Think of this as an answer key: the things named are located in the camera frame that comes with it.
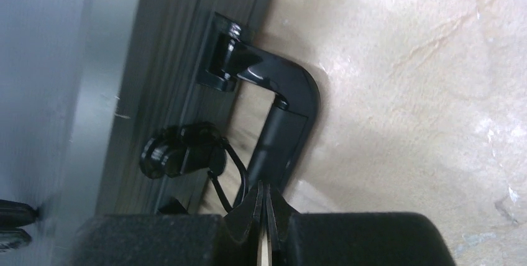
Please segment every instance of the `beige marble surface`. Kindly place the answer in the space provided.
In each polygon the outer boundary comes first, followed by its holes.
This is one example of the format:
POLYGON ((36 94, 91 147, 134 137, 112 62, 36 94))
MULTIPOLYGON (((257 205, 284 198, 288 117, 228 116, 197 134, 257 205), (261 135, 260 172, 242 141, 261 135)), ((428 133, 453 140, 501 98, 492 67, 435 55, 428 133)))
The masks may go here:
MULTIPOLYGON (((459 265, 527 265, 527 0, 273 0, 258 44, 323 97, 297 209, 416 211, 459 265)), ((239 95, 245 162, 272 97, 239 95)), ((222 211, 215 196, 203 212, 222 211)))

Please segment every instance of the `black plastic bracket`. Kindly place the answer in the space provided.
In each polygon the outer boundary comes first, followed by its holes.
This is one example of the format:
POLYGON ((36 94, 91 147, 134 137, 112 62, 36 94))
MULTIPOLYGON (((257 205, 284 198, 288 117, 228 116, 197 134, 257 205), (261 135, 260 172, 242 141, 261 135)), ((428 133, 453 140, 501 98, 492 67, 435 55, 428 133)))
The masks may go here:
MULTIPOLYGON (((221 188, 218 176, 223 174, 227 162, 226 152, 231 156, 240 172, 241 187, 238 206, 249 190, 248 174, 244 164, 212 123, 202 122, 183 127, 169 127, 155 134, 145 144, 139 160, 141 172, 150 179, 163 176, 178 177, 201 169, 208 169, 208 176, 227 212, 233 209, 221 188)), ((159 212, 172 214, 181 211, 180 203, 163 207, 159 212)))
POLYGON ((302 66, 248 44, 253 34, 216 14, 198 83, 230 92, 244 80, 276 94, 249 163, 249 185, 261 180, 283 191, 314 126, 320 95, 302 66))
POLYGON ((267 230, 273 266, 455 266, 439 231, 415 213, 299 213, 271 186, 253 186, 224 218, 114 215, 88 221, 67 265, 256 266, 267 230))

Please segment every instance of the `black wire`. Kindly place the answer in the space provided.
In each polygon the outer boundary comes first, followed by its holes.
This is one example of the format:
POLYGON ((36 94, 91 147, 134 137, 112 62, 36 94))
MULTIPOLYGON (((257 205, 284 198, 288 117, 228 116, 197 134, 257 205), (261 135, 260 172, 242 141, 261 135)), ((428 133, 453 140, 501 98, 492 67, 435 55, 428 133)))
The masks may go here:
POLYGON ((240 198, 236 198, 234 201, 233 207, 236 207, 242 203, 245 196, 249 192, 249 173, 247 173, 247 169, 245 168, 244 163, 242 160, 238 157, 232 146, 230 145, 229 141, 226 138, 222 138, 222 146, 227 150, 227 153, 231 156, 232 161, 236 165, 236 168, 240 172, 241 177, 241 184, 240 189, 243 191, 242 196, 240 198))
POLYGON ((216 193, 218 194, 219 201, 221 202, 221 205, 223 206, 223 209, 227 211, 227 213, 232 211, 232 206, 229 203, 229 200, 227 199, 227 196, 225 195, 225 192, 223 192, 223 189, 221 188, 221 185, 218 181, 218 176, 216 176, 213 172, 208 171, 207 174, 209 175, 209 178, 211 179, 214 189, 216 190, 216 193))

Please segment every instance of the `black clip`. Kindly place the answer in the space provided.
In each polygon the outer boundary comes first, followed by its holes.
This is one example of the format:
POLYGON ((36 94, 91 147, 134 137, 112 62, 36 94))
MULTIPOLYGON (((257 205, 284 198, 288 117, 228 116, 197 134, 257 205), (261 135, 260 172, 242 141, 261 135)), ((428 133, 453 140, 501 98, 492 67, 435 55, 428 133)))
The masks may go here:
POLYGON ((208 176, 219 196, 223 208, 230 212, 233 208, 221 188, 218 176, 223 174, 227 162, 227 152, 241 176, 242 199, 234 202, 234 207, 245 198, 248 174, 227 138, 212 123, 203 122, 163 129, 150 138, 141 153, 139 166, 142 173, 158 179, 163 176, 174 178, 197 170, 208 168, 208 176))

